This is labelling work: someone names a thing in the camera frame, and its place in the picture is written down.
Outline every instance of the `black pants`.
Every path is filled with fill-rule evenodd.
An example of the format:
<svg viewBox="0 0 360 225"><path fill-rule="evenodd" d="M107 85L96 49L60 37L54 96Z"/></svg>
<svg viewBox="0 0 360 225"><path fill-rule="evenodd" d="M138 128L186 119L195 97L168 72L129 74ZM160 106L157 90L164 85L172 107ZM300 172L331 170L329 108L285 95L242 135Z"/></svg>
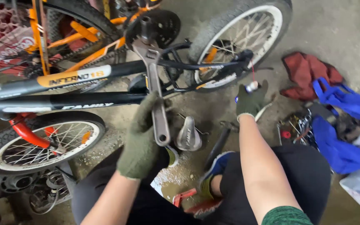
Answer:
<svg viewBox="0 0 360 225"><path fill-rule="evenodd" d="M75 188L72 211L80 224L98 200L116 169L123 148L113 152L98 164ZM313 224L318 224L326 207L330 191L330 167L315 149L304 145L273 148L286 172L294 195ZM161 155L149 176L141 182L127 224L243 224L256 225L248 203L242 178L240 154L229 158L220 183L223 202L203 221L197 220L160 196L151 186L157 173L169 163L166 151Z"/></svg>

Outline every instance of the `blue bag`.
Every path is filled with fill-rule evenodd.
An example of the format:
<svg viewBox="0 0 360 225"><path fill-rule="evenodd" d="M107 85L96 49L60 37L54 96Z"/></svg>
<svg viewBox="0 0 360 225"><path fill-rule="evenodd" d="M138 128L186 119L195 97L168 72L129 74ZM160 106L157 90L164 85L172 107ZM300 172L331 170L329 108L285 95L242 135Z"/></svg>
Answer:
<svg viewBox="0 0 360 225"><path fill-rule="evenodd" d="M319 81L326 91L322 90ZM313 87L322 104L336 106L360 120L359 94L345 85L331 87L324 78L314 81ZM338 140L334 127L320 116L313 119L312 128L317 146L334 172L346 174L360 169L360 148Z"/></svg>

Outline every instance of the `knit glove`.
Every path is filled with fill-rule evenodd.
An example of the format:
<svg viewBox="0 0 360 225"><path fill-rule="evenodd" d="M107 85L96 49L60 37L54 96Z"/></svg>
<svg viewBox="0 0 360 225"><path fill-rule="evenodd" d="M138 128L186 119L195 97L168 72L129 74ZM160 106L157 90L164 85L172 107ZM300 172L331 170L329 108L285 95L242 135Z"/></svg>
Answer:
<svg viewBox="0 0 360 225"><path fill-rule="evenodd" d="M143 179L157 160L159 146L154 139L151 111L158 100L161 100L158 92L153 92L147 95L137 109L116 168L122 176Z"/></svg>
<svg viewBox="0 0 360 225"><path fill-rule="evenodd" d="M264 80L261 88L252 93L247 93L244 85L240 85L238 89L238 102L237 102L237 121L240 122L241 115L250 115L255 118L258 112L265 107L265 95L269 84Z"/></svg>

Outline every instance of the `adjustable wrench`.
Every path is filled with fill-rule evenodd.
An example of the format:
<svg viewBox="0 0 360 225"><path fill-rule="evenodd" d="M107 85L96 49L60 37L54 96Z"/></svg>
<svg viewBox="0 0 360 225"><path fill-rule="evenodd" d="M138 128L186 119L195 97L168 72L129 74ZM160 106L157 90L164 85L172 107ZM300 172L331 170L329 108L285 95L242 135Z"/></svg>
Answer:
<svg viewBox="0 0 360 225"><path fill-rule="evenodd" d="M162 97L162 89L160 87L160 80L157 72L157 63L163 50L146 45L141 39L137 39L133 42L133 50L144 61L145 66L147 67L148 89L150 92L158 91L159 96ZM155 141L159 146L167 146L170 143L170 133L163 98L153 106L152 116L154 122Z"/></svg>

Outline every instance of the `concrete floor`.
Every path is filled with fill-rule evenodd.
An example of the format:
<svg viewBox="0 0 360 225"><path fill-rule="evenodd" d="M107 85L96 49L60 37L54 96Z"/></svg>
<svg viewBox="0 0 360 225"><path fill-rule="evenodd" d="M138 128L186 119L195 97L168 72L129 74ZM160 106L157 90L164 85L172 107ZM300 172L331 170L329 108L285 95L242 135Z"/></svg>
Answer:
<svg viewBox="0 0 360 225"><path fill-rule="evenodd" d="M211 16L230 6L232 1L224 0L165 0L163 8L179 15L182 31L179 40L198 32L199 26ZM345 77L349 86L360 92L360 0L299 0L293 1L294 15L290 28L283 40L263 63L274 71L257 72L257 80L267 79L270 84L268 96L290 85L281 57L294 50L300 50L318 56L321 60L333 64ZM251 81L247 77L241 83ZM125 90L127 78L107 87L106 90ZM194 153L184 153L178 166L163 170L156 183L162 186L163 196L171 200L179 192L189 190L197 184L202 172L202 164L212 149L220 133L219 121L234 120L236 86L211 94L187 93L173 99L177 110L184 115L191 115L197 127L211 132L203 137L205 147ZM259 126L262 135L269 145L276 146L276 121L297 110L300 103L280 97L273 107L269 108ZM107 123L109 131L103 141L84 156L77 159L78 174L86 176L99 161L122 144L126 128L137 106L120 106L91 110L100 115ZM238 137L231 134L224 151L238 151ZM199 201L194 198L186 202L192 205ZM323 225L357 225L360 218L360 207L339 186L337 178L333 187ZM70 204L64 203L43 217L37 217L37 224L74 224Z"/></svg>

